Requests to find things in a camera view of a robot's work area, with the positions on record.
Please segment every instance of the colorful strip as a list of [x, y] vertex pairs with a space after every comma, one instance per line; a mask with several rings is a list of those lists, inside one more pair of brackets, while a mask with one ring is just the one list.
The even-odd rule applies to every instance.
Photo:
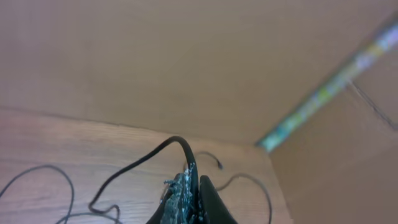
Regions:
[[288, 115], [279, 125], [271, 131], [260, 146], [271, 152], [286, 138], [301, 126], [319, 108], [329, 102], [343, 90], [354, 78], [369, 68], [380, 56], [389, 51], [398, 43], [398, 22], [384, 31], [374, 42], [353, 57], [337, 74], [315, 91], [315, 93], [300, 105], [293, 113]]

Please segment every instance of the cable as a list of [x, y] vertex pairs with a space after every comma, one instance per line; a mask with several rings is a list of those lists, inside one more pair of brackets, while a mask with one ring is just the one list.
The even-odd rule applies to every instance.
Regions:
[[146, 156], [142, 157], [136, 162], [133, 162], [132, 164], [126, 166], [125, 168], [122, 168], [121, 170], [117, 171], [115, 174], [113, 174], [110, 178], [108, 178], [105, 183], [99, 188], [97, 194], [94, 196], [92, 201], [88, 204], [88, 209], [97, 214], [106, 214], [110, 212], [113, 208], [116, 209], [117, 212], [117, 220], [119, 220], [120, 217], [120, 208], [117, 205], [112, 205], [106, 210], [98, 210], [93, 208], [93, 205], [97, 202], [99, 197], [101, 196], [102, 192], [106, 188], [106, 186], [115, 178], [119, 177], [121, 174], [135, 168], [136, 166], [142, 164], [143, 162], [147, 161], [151, 157], [155, 156], [158, 152], [160, 152], [162, 149], [164, 149], [166, 146], [173, 142], [178, 142], [182, 146], [182, 149], [184, 150], [185, 153], [185, 158], [187, 159], [187, 162], [191, 166], [191, 187], [190, 191], [192, 193], [192, 199], [193, 199], [193, 206], [194, 209], [197, 209], [197, 195], [198, 195], [198, 169], [197, 169], [197, 164], [195, 161], [195, 156], [192, 153], [191, 147], [189, 146], [188, 142], [184, 139], [181, 138], [180, 136], [172, 136], [168, 139], [166, 139], [164, 142], [162, 142], [160, 145], [158, 145], [152, 152], [148, 153]]
[[30, 169], [25, 170], [24, 172], [21, 172], [20, 174], [16, 175], [14, 178], [12, 178], [8, 184], [6, 184], [6, 186], [1, 190], [0, 192], [0, 198], [3, 196], [3, 194], [6, 192], [6, 190], [8, 189], [8, 187], [14, 183], [18, 178], [22, 177], [25, 174], [28, 174], [29, 172], [38, 170], [38, 169], [52, 169], [55, 170], [59, 173], [61, 173], [64, 178], [68, 181], [68, 184], [70, 186], [70, 190], [71, 190], [71, 199], [70, 199], [70, 204], [69, 204], [69, 208], [68, 208], [68, 212], [67, 215], [65, 215], [63, 218], [61, 218], [56, 224], [60, 224], [61, 222], [63, 222], [63, 224], [67, 224], [68, 220], [70, 217], [79, 217], [79, 216], [83, 216], [83, 215], [91, 215], [91, 216], [97, 216], [97, 217], [103, 217], [103, 218], [107, 218], [109, 220], [115, 221], [115, 223], [117, 224], [122, 224], [118, 219], [109, 217], [107, 215], [101, 215], [101, 214], [95, 214], [95, 213], [90, 213], [90, 212], [85, 212], [85, 213], [74, 213], [71, 214], [72, 212], [72, 207], [73, 207], [73, 202], [75, 200], [75, 188], [73, 187], [73, 183], [70, 180], [69, 176], [65, 173], [65, 171], [63, 171], [61, 168], [53, 166], [53, 165], [42, 165], [42, 166], [37, 166], [37, 167], [32, 167]]
[[[210, 156], [211, 158], [213, 158], [213, 159], [217, 162], [218, 168], [219, 168], [219, 169], [223, 169], [222, 163], [217, 159], [217, 157], [216, 157], [214, 154], [212, 154], [212, 153], [210, 153], [210, 152], [208, 152], [208, 151], [196, 152], [196, 153], [194, 153], [193, 155], [194, 155], [195, 157], [198, 156], [198, 155], [207, 155], [207, 156]], [[187, 169], [187, 162], [185, 161], [185, 162], [184, 162], [184, 165], [182, 166], [182, 170], [185, 171], [186, 169]]]
[[234, 179], [239, 178], [239, 177], [244, 177], [247, 178], [251, 181], [253, 181], [255, 184], [257, 184], [258, 186], [260, 186], [260, 188], [262, 189], [262, 191], [265, 193], [266, 195], [266, 199], [267, 199], [267, 203], [268, 203], [268, 208], [269, 208], [269, 218], [268, 218], [268, 224], [271, 224], [272, 221], [272, 204], [271, 204], [271, 198], [269, 196], [268, 190], [266, 188], [266, 186], [257, 178], [249, 175], [249, 174], [245, 174], [245, 173], [238, 173], [233, 175], [231, 178], [229, 178], [229, 181], [227, 181], [227, 183], [223, 184], [220, 187], [216, 187], [217, 191], [222, 191], [225, 188], [227, 188]]
[[[223, 169], [223, 165], [221, 164], [220, 160], [219, 160], [214, 154], [212, 154], [212, 153], [210, 153], [210, 152], [207, 152], [207, 151], [200, 151], [200, 152], [196, 152], [196, 153], [195, 153], [195, 155], [200, 155], [200, 154], [204, 154], [204, 155], [208, 155], [208, 156], [212, 157], [214, 160], [217, 161], [218, 168], [219, 168], [220, 170]], [[221, 185], [221, 186], [219, 186], [219, 187], [216, 187], [216, 190], [217, 190], [217, 191], [222, 191], [222, 190], [224, 190], [225, 188], [227, 188], [227, 187], [232, 183], [232, 181], [233, 181], [234, 179], [237, 179], [237, 178], [239, 178], [239, 177], [247, 178], [247, 179], [253, 181], [253, 182], [254, 182], [255, 184], [257, 184], [258, 186], [260, 186], [261, 190], [262, 190], [262, 191], [264, 192], [264, 194], [266, 195], [266, 199], [267, 199], [267, 203], [268, 203], [268, 208], [269, 208], [268, 224], [271, 224], [271, 221], [272, 221], [272, 203], [271, 203], [271, 197], [270, 197], [270, 195], [269, 195], [269, 192], [268, 192], [268, 190], [267, 190], [267, 187], [266, 187], [259, 179], [255, 178], [255, 177], [253, 177], [253, 176], [251, 176], [251, 175], [249, 175], [249, 174], [246, 174], [246, 173], [238, 173], [238, 174], [233, 175], [231, 178], [229, 178], [229, 180], [228, 180], [225, 184], [223, 184], [223, 185]]]

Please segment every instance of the wood grain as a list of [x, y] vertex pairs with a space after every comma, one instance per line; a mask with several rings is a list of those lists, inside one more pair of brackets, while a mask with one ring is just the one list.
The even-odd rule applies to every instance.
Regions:
[[[53, 164], [64, 169], [75, 185], [73, 213], [87, 211], [88, 202], [113, 173], [144, 156], [169, 134], [89, 121], [0, 110], [0, 186], [33, 166]], [[274, 224], [292, 223], [284, 197], [264, 151], [203, 139], [187, 138], [194, 151], [209, 151], [215, 161], [198, 156], [200, 174], [214, 185], [237, 172], [262, 180], [271, 194]], [[158, 155], [120, 176], [105, 190], [98, 208], [121, 207], [124, 223], [145, 223], [159, 204], [163, 180], [181, 171], [184, 155], [172, 144]], [[268, 208], [260, 188], [238, 179], [220, 193], [239, 223], [265, 223]], [[0, 223], [55, 223], [67, 212], [70, 189], [52, 170], [37, 170], [15, 182], [0, 199]], [[71, 218], [69, 223], [112, 223], [95, 217]]]

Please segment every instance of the black plastic piece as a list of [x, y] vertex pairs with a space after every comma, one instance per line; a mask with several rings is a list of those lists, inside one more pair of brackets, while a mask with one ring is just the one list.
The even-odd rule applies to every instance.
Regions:
[[206, 175], [200, 177], [199, 201], [204, 224], [238, 224]]

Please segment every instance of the beige wall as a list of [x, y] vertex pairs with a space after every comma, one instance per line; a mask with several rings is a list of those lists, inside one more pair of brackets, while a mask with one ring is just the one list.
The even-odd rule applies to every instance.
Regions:
[[0, 106], [256, 142], [396, 0], [3, 0]]
[[[355, 81], [393, 123], [397, 53], [398, 48]], [[271, 159], [296, 224], [398, 222], [398, 133], [353, 86]]]

